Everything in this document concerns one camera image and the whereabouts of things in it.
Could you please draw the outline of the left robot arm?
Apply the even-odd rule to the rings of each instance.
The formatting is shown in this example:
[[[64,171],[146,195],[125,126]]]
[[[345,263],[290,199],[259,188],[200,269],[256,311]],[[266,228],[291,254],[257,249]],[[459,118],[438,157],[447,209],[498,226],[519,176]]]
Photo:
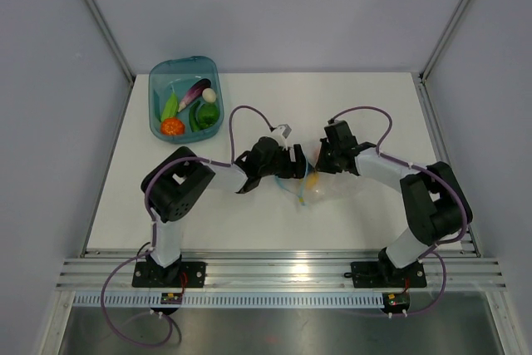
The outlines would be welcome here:
[[[140,189],[152,218],[152,244],[135,265],[135,288],[183,288],[200,267],[183,260],[180,221],[209,188],[247,194],[267,176],[306,180],[313,170],[300,144],[280,145],[264,136],[235,161],[224,163],[197,156],[181,146],[155,167]]]

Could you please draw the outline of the green toy bell pepper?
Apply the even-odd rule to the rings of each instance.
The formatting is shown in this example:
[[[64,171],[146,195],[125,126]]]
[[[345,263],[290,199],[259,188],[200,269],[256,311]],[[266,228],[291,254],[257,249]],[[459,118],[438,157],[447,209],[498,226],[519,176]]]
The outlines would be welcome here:
[[[210,128],[219,119],[219,108],[214,103],[204,103],[197,110],[196,119],[201,130]]]

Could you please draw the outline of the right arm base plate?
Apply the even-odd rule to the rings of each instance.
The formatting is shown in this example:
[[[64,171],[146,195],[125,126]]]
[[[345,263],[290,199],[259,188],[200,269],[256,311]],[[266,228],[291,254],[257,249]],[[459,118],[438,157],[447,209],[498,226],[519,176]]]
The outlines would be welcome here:
[[[425,288],[425,270],[419,263],[404,269],[385,267],[377,261],[355,261],[343,274],[351,279],[354,288]]]

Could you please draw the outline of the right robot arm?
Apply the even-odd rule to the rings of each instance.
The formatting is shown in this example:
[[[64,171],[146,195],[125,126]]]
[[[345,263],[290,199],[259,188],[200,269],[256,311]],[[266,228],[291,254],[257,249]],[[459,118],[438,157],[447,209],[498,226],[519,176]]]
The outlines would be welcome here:
[[[384,184],[401,195],[406,215],[407,228],[377,260],[352,270],[354,286],[401,287],[415,278],[421,258],[445,237],[467,231],[472,210],[447,163],[409,165],[378,152],[373,143],[358,142],[345,121],[330,120],[324,131],[316,170],[347,172]]]

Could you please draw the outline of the dark green toy chili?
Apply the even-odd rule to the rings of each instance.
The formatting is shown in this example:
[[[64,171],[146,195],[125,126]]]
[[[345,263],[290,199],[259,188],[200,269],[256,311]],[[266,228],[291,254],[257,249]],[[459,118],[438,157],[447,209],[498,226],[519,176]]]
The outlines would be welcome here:
[[[192,132],[198,132],[201,130],[199,122],[197,121],[196,112],[198,107],[200,106],[200,101],[196,101],[191,107],[189,111],[189,123],[190,123],[190,129]]]

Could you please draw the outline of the orange toy pumpkin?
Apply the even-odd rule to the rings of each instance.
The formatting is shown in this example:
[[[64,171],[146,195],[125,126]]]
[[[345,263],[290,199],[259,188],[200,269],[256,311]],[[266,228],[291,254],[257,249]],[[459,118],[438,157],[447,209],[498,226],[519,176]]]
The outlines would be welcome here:
[[[160,132],[165,136],[180,136],[185,131],[185,124],[177,117],[167,118],[160,125]]]

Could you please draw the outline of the light green toy vegetable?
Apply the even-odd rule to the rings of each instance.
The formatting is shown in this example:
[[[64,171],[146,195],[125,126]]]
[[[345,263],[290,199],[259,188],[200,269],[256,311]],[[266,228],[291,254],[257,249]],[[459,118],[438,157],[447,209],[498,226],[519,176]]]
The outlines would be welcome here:
[[[164,122],[167,119],[174,118],[178,112],[179,100],[175,93],[171,93],[169,99],[166,101],[160,120]]]

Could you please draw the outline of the clear zip top bag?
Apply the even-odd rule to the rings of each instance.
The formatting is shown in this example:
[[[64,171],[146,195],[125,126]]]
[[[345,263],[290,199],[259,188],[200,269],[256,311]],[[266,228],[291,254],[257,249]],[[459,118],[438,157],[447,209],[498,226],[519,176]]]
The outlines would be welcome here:
[[[304,141],[303,153],[308,159],[310,170],[308,175],[317,172],[314,169],[320,151],[318,141]],[[307,176],[303,179],[282,179],[274,177],[275,183],[281,191],[294,200],[298,206],[317,205],[333,200],[352,198],[362,191],[365,179],[347,172],[328,174],[319,173],[319,182],[312,190],[305,189]]]

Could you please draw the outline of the white toy garlic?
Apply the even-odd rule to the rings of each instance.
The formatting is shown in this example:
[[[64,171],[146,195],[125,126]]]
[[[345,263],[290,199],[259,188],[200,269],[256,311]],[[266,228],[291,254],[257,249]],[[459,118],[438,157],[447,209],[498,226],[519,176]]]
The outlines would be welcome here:
[[[209,104],[213,104],[217,100],[216,92],[211,87],[207,87],[202,91],[202,97]]]

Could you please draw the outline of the yellow toy vegetable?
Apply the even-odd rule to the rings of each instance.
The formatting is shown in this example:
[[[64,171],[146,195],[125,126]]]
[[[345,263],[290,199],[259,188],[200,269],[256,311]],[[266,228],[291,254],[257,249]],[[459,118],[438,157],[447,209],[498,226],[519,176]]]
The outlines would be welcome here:
[[[307,176],[305,189],[312,190],[319,182],[319,173],[313,172]]]

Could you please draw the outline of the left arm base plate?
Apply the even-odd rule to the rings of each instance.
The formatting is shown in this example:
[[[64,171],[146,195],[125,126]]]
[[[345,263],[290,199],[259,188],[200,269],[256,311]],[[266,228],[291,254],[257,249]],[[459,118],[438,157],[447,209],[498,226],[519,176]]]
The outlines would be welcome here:
[[[203,288],[207,264],[183,261],[168,268],[139,262],[135,265],[131,285],[134,288]]]

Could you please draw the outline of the purple toy eggplant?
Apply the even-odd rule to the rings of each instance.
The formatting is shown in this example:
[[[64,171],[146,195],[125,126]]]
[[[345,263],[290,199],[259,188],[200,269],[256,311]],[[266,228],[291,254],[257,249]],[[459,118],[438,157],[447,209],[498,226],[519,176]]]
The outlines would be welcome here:
[[[182,97],[179,102],[178,113],[182,112],[192,101],[202,96],[202,91],[211,87],[211,80],[203,78],[198,80]]]

